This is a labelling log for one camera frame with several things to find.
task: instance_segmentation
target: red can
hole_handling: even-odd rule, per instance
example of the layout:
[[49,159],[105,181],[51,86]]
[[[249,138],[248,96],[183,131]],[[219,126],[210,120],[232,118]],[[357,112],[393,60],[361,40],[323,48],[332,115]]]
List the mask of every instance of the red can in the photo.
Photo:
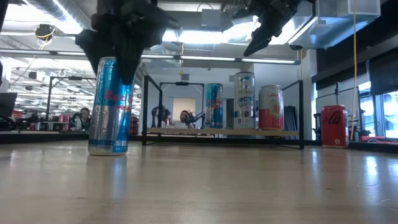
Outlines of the red can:
[[347,147],[347,112],[343,105],[322,108],[322,146]]
[[259,94],[259,128],[284,129],[284,96],[279,85],[261,87]]
[[[60,122],[69,122],[70,119],[70,114],[61,114],[59,116],[59,121]],[[63,125],[63,130],[68,130],[69,129],[69,124],[64,124]]]

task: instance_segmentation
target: shelf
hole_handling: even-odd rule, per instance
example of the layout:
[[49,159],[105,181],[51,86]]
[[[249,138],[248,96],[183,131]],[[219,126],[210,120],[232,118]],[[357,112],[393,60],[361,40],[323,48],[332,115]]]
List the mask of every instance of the shelf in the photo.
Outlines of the shelf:
[[259,131],[251,129],[188,129],[188,128],[148,128],[148,133],[167,134],[235,134],[247,136],[298,136],[298,131]]

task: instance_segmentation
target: red bull can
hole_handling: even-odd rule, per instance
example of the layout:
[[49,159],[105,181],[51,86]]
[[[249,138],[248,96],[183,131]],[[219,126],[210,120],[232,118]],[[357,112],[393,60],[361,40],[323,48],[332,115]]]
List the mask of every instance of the red bull can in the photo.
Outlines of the red bull can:
[[117,156],[127,152],[132,87],[133,84],[123,85],[116,58],[101,58],[88,141],[91,155]]
[[219,83],[206,85],[206,128],[223,128],[223,86]]

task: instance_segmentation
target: white can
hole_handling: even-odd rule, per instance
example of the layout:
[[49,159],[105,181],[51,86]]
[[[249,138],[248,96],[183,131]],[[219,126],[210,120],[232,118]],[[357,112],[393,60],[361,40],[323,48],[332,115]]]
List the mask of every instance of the white can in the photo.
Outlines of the white can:
[[256,79],[251,72],[235,74],[234,128],[256,128]]
[[283,130],[284,96],[279,85],[261,87],[259,94],[259,128]]

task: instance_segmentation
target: aluminum can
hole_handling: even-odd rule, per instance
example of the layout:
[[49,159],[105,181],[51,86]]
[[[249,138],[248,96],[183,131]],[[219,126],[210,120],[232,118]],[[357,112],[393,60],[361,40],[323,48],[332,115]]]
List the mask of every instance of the aluminum can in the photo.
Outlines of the aluminum can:
[[284,96],[279,85],[261,87],[259,94],[259,128],[284,129]]
[[88,141],[91,155],[117,156],[127,152],[132,87],[133,84],[123,85],[116,58],[101,58]]
[[256,80],[251,72],[234,77],[234,129],[256,128]]
[[223,128],[223,86],[219,83],[206,85],[206,128]]
[[343,105],[324,106],[321,112],[322,146],[348,146],[347,111]]

